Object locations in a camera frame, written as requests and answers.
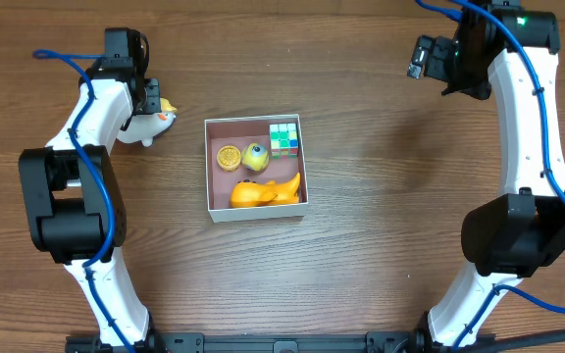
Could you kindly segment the white plush duck toy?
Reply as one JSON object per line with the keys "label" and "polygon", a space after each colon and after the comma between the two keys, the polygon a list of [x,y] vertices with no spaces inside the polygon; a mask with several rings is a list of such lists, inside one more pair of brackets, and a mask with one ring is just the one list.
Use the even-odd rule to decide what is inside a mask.
{"label": "white plush duck toy", "polygon": [[177,118],[177,108],[166,98],[160,99],[160,113],[133,116],[126,130],[120,130],[117,139],[125,144],[140,142],[152,145],[154,138],[168,130]]}

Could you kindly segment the yellow one-eyed ball toy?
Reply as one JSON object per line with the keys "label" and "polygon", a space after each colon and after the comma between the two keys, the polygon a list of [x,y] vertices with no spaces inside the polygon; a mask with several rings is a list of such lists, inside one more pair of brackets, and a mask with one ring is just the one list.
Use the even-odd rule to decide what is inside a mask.
{"label": "yellow one-eyed ball toy", "polygon": [[251,143],[241,152],[241,164],[250,171],[262,172],[269,164],[269,151],[259,143]]}

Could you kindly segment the white box pink interior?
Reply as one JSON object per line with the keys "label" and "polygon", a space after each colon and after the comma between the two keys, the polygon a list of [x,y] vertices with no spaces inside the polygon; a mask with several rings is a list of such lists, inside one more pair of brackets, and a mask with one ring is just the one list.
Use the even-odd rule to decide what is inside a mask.
{"label": "white box pink interior", "polygon": [[[302,135],[300,116],[297,114],[211,119],[204,122],[207,206],[213,222],[303,217],[307,214],[309,197],[302,141],[298,142],[297,156],[273,159],[261,173],[251,172],[244,167],[239,167],[234,172],[226,172],[216,160],[218,151],[226,145],[242,149],[252,142],[258,142],[269,147],[270,126],[274,124],[295,124],[297,135]],[[231,206],[232,190],[245,179],[257,183],[270,180],[283,183],[295,176],[300,176],[297,204],[254,208]]]}

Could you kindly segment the multicoloured puzzle cube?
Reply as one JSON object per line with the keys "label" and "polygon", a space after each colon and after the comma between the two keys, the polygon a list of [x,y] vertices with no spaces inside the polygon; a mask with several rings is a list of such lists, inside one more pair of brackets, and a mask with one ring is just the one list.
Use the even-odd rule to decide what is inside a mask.
{"label": "multicoloured puzzle cube", "polygon": [[269,125],[270,152],[273,159],[296,158],[299,138],[296,123]]}

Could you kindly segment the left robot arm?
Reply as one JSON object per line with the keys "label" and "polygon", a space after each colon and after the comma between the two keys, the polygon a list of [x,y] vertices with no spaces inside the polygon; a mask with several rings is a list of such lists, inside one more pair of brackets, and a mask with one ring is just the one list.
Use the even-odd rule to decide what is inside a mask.
{"label": "left robot arm", "polygon": [[125,264],[127,213],[110,153],[118,141],[149,146],[172,125],[175,110],[157,81],[145,78],[148,57],[90,59],[63,128],[19,158],[30,237],[74,277],[99,325],[95,337],[68,338],[67,351],[164,352]]}

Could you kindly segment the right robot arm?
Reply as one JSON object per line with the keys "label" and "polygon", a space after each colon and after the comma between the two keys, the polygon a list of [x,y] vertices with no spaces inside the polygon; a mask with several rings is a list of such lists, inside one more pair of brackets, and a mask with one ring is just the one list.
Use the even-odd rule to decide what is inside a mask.
{"label": "right robot arm", "polygon": [[558,21],[518,1],[454,1],[450,37],[421,36],[408,74],[447,93],[494,98],[502,152],[495,199],[461,228],[465,262],[409,339],[413,352],[498,352],[565,341],[565,330],[503,341],[479,329],[508,293],[565,251],[565,160],[556,104]]}

